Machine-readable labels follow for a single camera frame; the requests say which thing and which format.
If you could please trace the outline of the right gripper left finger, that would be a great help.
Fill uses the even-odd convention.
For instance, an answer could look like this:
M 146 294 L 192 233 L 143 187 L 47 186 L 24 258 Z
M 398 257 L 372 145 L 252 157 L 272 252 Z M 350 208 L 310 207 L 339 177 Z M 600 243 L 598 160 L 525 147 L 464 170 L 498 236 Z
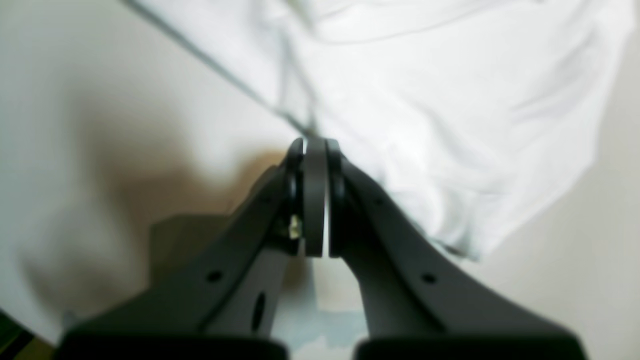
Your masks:
M 298 250 L 289 221 L 301 198 L 304 141 L 201 254 L 124 304 L 69 330 L 55 360 L 286 360 L 270 338 L 284 272 Z

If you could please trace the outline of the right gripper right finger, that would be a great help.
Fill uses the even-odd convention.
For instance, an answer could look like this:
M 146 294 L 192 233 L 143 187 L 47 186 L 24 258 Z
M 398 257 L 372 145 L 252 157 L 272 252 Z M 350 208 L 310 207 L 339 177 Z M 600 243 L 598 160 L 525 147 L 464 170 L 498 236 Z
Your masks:
M 333 139 L 302 160 L 307 256 L 327 250 L 359 285 L 368 339 L 356 360 L 585 360 L 580 341 L 467 275 L 429 244 Z

